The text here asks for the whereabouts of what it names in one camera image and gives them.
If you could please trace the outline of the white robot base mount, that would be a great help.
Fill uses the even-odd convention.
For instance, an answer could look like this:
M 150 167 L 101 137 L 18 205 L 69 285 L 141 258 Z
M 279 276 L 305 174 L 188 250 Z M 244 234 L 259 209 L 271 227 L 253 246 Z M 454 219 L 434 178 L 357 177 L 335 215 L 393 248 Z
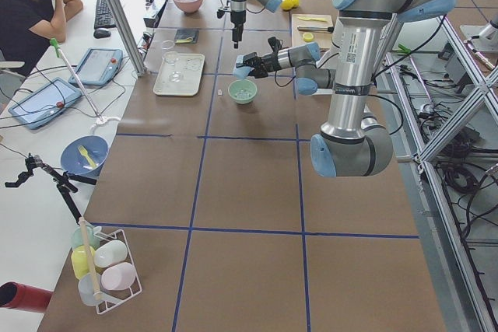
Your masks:
M 317 63 L 321 68 L 336 69 L 338 54 L 342 47 L 343 24 L 337 17 L 334 23 L 334 32 L 331 35 L 331 46 L 323 53 Z

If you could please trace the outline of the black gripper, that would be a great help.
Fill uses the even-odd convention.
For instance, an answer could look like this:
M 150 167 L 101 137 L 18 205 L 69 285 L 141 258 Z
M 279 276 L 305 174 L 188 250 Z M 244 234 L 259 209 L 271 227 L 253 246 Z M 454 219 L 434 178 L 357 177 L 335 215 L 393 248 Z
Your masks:
M 271 72 L 282 70 L 282 66 L 276 56 L 267 54 L 258 57 L 255 52 L 238 55 L 235 62 L 236 68 L 253 68 L 252 75 L 256 79 L 266 78 Z
M 242 30 L 246 22 L 246 1 L 228 0 L 226 5 L 217 9 L 216 16 L 222 19 L 226 13 L 230 14 L 230 22 L 233 24 L 233 47 L 237 49 L 242 41 Z

